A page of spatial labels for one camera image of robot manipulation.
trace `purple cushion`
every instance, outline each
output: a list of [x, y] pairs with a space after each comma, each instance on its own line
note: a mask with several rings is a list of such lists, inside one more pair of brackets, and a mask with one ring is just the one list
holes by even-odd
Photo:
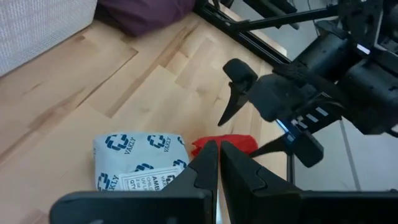
[[99, 0], [98, 4], [106, 13], [96, 12], [96, 17], [137, 36], [181, 20], [192, 11], [195, 0]]

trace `black cable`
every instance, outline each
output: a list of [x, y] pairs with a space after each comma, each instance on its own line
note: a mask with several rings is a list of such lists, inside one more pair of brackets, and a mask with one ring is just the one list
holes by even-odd
[[[307, 4], [308, 4], [309, 10], [311, 11], [312, 9], [311, 9], [311, 5], [310, 5], [310, 0], [307, 0]], [[319, 32], [318, 32], [318, 29], [317, 29], [317, 25], [315, 25], [315, 20], [312, 20], [312, 23], [313, 23], [313, 26], [314, 26], [314, 28], [315, 28], [315, 32], [317, 33], [317, 36], [319, 36]]]
[[392, 137], [398, 138], [398, 132], [394, 131], [393, 129], [386, 131], [386, 133], [391, 135]]

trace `wooden floor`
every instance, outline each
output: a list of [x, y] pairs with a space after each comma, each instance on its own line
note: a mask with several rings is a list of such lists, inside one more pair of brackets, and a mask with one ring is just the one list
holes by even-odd
[[[235, 57], [271, 72], [194, 14], [138, 39], [94, 21], [0, 79], [0, 223], [47, 223], [56, 199], [94, 190], [97, 134], [161, 131], [188, 143], [239, 133], [259, 144], [280, 136], [250, 104], [217, 127], [229, 98], [221, 68]], [[285, 178], [284, 154], [259, 161]]]

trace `metal bar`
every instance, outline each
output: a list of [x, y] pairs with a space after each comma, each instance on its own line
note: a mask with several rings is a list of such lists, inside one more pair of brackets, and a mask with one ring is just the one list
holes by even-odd
[[322, 19], [338, 15], [338, 6], [330, 6], [324, 9], [316, 9], [307, 12], [297, 12], [284, 16], [275, 16], [268, 19], [260, 19], [258, 21], [244, 21], [231, 24], [231, 28], [235, 32], [243, 32], [256, 29], [264, 29], [268, 27], [282, 26], [295, 22], [311, 21], [314, 19]]
[[291, 63], [287, 57], [251, 32], [236, 32], [232, 30], [225, 21], [234, 20], [211, 4], [196, 8], [194, 12], [273, 67], [282, 63]]

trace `black metal frame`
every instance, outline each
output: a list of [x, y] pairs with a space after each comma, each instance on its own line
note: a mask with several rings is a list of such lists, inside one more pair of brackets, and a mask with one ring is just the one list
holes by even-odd
[[[234, 21], [218, 8], [218, 6], [214, 7], [207, 2], [202, 7], [196, 7], [194, 12], [273, 67], [280, 64], [290, 64], [291, 61], [285, 55], [282, 55], [275, 48], [250, 32], [250, 30], [338, 15], [338, 6], [330, 6], [325, 9], [298, 12], [258, 21]], [[295, 182], [293, 155], [287, 155], [287, 180], [292, 184]]]
[[203, 7], [197, 7], [194, 12], [200, 17], [204, 18], [207, 22], [223, 31], [226, 35], [249, 49], [251, 52], [256, 54], [259, 58], [265, 60], [272, 66], [276, 66], [281, 63], [291, 63], [291, 61], [285, 56], [278, 52], [276, 49], [265, 43], [263, 40], [258, 38], [251, 32], [236, 32], [231, 29], [225, 21], [233, 22], [233, 19], [227, 16], [225, 13], [218, 10], [211, 4], [205, 4]]

